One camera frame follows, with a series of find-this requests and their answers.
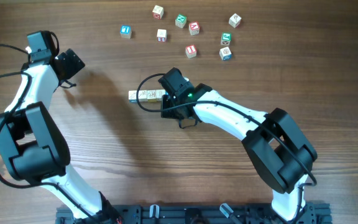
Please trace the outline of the yellow letter wooden block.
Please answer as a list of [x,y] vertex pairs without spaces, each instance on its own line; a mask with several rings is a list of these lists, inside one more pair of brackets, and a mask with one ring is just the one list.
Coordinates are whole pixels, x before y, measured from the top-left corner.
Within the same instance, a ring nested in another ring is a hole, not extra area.
[[147,91],[147,101],[148,102],[156,102],[157,101],[156,90],[148,90]]

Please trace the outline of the green side plain block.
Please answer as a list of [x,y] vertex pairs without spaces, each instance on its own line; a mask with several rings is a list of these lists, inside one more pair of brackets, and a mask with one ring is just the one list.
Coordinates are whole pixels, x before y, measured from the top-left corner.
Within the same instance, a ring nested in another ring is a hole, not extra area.
[[167,94],[167,92],[164,89],[156,90],[156,99],[157,99],[157,101],[161,101],[163,95],[166,95],[166,94]]

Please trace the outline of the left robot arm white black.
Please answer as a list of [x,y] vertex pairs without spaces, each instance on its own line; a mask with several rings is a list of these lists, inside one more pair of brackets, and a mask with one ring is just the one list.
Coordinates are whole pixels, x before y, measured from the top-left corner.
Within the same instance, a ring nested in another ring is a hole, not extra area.
[[56,57],[31,56],[13,102],[0,114],[0,181],[16,189],[49,190],[77,223],[121,223],[119,212],[71,165],[68,144],[48,112],[55,90],[84,62],[72,49]]

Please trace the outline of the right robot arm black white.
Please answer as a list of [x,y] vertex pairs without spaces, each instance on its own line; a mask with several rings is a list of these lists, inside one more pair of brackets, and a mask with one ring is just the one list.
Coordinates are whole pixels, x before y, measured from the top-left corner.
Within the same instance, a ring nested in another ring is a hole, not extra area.
[[293,118],[280,108],[254,111],[227,100],[210,86],[164,84],[162,117],[194,118],[241,140],[260,178],[273,190],[272,208],[295,223],[305,206],[303,189],[312,179],[317,153]]

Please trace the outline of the plain cream wooden block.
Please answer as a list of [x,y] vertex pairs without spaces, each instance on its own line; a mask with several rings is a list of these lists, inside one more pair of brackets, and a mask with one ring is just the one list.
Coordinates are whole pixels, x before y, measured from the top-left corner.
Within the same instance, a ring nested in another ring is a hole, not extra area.
[[147,102],[147,90],[139,90],[138,99],[140,102]]

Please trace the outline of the blue side paired block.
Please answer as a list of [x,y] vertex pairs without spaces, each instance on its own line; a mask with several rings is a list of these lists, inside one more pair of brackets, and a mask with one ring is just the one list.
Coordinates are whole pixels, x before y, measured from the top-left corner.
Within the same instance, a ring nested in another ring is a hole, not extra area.
[[137,93],[136,90],[130,90],[130,91],[128,91],[128,100],[129,100],[129,102],[135,103],[135,102],[137,101],[137,100],[136,100],[136,93]]

